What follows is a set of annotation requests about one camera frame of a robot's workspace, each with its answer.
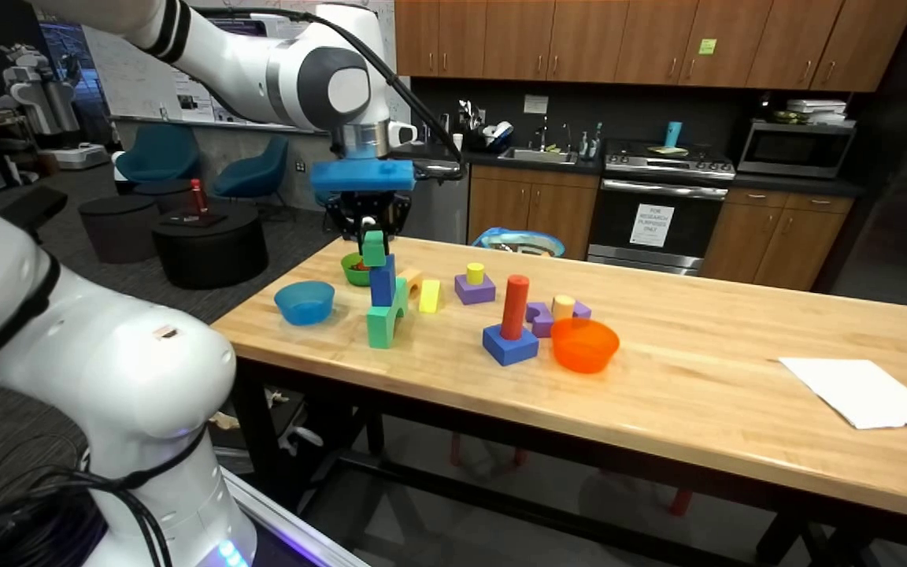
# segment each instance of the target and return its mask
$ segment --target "orange bowl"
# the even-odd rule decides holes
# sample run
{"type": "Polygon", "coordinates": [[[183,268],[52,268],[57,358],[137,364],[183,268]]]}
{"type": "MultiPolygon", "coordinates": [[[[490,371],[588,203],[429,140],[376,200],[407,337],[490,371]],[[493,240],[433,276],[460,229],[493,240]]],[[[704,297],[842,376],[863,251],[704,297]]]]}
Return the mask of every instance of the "orange bowl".
{"type": "Polygon", "coordinates": [[[599,322],[562,318],[551,327],[551,354],[562,367],[592,376],[618,354],[618,334],[599,322]]]}

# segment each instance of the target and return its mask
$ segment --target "microwave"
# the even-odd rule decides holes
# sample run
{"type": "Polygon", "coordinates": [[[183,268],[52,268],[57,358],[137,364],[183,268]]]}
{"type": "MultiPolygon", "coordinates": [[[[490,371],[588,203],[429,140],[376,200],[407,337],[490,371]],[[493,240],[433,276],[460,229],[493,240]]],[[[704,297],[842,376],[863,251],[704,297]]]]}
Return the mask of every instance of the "microwave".
{"type": "Polygon", "coordinates": [[[744,135],[736,172],[838,177],[853,127],[783,127],[751,119],[744,135]]]}

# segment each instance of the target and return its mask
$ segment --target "black stool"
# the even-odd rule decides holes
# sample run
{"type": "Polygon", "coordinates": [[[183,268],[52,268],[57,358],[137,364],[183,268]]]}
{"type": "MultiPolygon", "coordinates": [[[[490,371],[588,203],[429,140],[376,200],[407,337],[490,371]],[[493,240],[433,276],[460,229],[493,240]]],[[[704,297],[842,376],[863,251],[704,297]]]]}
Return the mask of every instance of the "black stool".
{"type": "Polygon", "coordinates": [[[150,236],[173,286],[232,286],[267,268],[265,229],[256,209],[216,203],[216,223],[155,219],[150,236]]]}
{"type": "Polygon", "coordinates": [[[157,203],[142,196],[96,198],[77,209],[80,226],[101,261],[142,261],[155,255],[150,223],[157,203]]]}

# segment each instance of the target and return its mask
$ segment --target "sheet of paper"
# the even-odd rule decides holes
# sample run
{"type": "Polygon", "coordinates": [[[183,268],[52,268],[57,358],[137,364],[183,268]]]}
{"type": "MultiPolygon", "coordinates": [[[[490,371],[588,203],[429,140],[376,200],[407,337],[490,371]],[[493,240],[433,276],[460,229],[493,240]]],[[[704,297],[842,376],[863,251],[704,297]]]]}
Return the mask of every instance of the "sheet of paper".
{"type": "Polygon", "coordinates": [[[907,387],[870,358],[777,358],[853,429],[907,429],[907,387]]]}
{"type": "Polygon", "coordinates": [[[628,242],[631,245],[652,245],[665,247],[666,233],[670,233],[675,209],[666,203],[639,203],[628,242]]]}

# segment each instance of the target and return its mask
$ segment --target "blue bowl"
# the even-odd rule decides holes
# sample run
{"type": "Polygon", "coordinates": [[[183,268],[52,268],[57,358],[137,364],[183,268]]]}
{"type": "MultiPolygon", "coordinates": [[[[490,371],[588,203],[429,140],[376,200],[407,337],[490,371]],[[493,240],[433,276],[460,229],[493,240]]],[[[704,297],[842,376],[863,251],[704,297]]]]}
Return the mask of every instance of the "blue bowl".
{"type": "Polygon", "coordinates": [[[276,313],[297,325],[319,325],[329,318],[334,286],[323,280],[298,280],[274,294],[276,313]]]}

